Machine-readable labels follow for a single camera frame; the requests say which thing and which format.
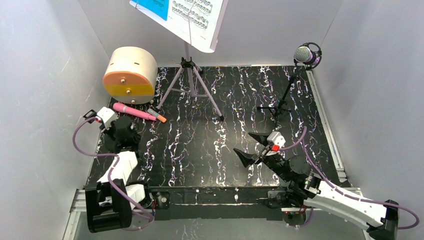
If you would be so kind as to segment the pink microphone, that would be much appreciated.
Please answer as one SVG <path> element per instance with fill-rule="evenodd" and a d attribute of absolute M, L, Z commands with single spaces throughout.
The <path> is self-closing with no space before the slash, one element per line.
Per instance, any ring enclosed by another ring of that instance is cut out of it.
<path fill-rule="evenodd" d="M 150 121 L 157 121 L 157 118 L 153 115 L 151 115 L 150 113 L 129 107 L 123 103 L 119 103 L 119 102 L 115 102 L 112 106 L 112 108 L 120 113 L 125 113 L 125 114 L 129 114 L 138 118 L 142 118 L 145 120 L 150 120 Z"/>

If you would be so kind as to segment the black tripod microphone stand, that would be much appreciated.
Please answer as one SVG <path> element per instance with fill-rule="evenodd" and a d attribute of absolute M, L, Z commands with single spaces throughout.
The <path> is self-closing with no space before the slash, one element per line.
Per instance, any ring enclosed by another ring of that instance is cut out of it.
<path fill-rule="evenodd" d="M 290 109 L 284 108 L 284 105 L 287 103 L 286 97 L 287 97 L 294 81 L 298 78 L 299 78 L 299 71 L 298 71 L 298 68 L 296 67 L 293 74 L 291 74 L 288 78 L 288 80 L 289 80 L 288 86 L 286 87 L 283 96 L 279 100 L 278 105 L 277 106 L 257 106 L 256 107 L 257 110 L 268 110 L 271 113 L 272 117 L 274 118 L 274 129 L 275 130 L 277 129 L 277 125 L 278 125 L 278 122 L 279 122 L 279 116 L 283 112 L 288 112 L 288 113 L 291 112 Z"/>

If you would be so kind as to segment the black round-base desktop mic stand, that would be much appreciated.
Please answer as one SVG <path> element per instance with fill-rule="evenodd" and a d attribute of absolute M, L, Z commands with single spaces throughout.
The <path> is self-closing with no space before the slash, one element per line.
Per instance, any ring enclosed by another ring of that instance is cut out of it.
<path fill-rule="evenodd" d="M 98 112 L 91 109 L 89 110 L 85 115 L 82 116 L 85 121 L 87 121 L 89 124 L 92 124 L 94 122 L 97 122 L 100 124 L 99 129 L 101 132 L 106 131 L 107 128 L 105 126 L 104 121 L 101 119 L 100 116 L 98 116 Z"/>

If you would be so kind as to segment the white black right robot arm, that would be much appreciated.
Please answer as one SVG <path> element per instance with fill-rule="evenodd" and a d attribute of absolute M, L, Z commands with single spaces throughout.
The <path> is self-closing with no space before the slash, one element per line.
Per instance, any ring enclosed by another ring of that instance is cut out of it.
<path fill-rule="evenodd" d="M 355 224 L 375 240 L 397 238 L 399 210 L 394 201 L 375 203 L 325 181 L 302 157 L 284 159 L 279 150 L 285 147 L 286 140 L 278 131 L 249 135 L 264 148 L 256 154 L 234 148 L 243 166 L 264 164 L 288 184 L 268 192 L 264 201 L 267 207 L 318 208 Z"/>

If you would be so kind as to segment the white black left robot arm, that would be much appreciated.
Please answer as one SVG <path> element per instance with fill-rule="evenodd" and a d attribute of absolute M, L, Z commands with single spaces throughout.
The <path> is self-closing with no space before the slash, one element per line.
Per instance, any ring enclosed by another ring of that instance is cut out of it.
<path fill-rule="evenodd" d="M 106 173 L 85 188 L 87 226 L 91 233 L 126 229 L 134 215 L 154 219 L 153 211 L 141 203 L 146 199 L 145 185 L 128 180 L 138 164 L 137 149 L 141 137 L 128 116 L 111 122 L 104 134 L 104 144 L 113 161 Z"/>

